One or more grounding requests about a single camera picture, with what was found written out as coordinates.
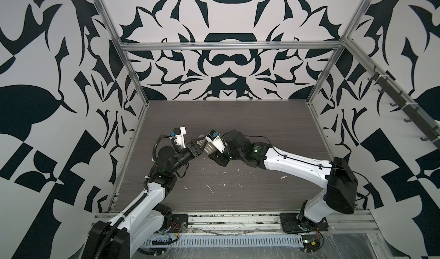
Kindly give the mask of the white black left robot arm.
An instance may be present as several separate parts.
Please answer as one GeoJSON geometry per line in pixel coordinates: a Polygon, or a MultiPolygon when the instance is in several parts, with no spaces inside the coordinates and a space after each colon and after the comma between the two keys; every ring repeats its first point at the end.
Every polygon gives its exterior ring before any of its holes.
{"type": "Polygon", "coordinates": [[[159,249],[143,244],[156,232],[166,233],[172,219],[171,209],[162,201],[180,178],[178,170],[188,167],[207,145],[204,136],[193,139],[184,148],[166,146],[152,150],[154,165],[146,176],[142,192],[120,213],[107,222],[97,221],[91,228],[82,258],[130,259],[135,253],[158,256],[159,249]]]}

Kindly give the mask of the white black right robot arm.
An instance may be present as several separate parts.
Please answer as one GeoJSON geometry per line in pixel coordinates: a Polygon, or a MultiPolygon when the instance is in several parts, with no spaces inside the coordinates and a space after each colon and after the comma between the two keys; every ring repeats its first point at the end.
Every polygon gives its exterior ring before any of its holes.
{"type": "Polygon", "coordinates": [[[240,160],[253,168],[279,171],[312,182],[322,190],[303,202],[297,214],[280,215],[285,233],[300,234],[318,229],[333,213],[354,214],[359,181],[358,172],[352,171],[343,158],[318,160],[285,152],[270,142],[252,143],[248,136],[237,130],[223,135],[212,130],[205,138],[210,159],[220,166],[231,160],[240,160]]]}

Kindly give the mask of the white remote control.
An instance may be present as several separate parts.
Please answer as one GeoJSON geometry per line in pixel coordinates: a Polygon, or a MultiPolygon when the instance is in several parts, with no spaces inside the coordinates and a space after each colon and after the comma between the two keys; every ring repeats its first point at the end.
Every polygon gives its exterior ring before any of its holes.
{"type": "Polygon", "coordinates": [[[202,147],[204,148],[203,150],[206,155],[211,155],[218,151],[216,146],[208,141],[206,141],[205,144],[202,145],[202,147]]]}

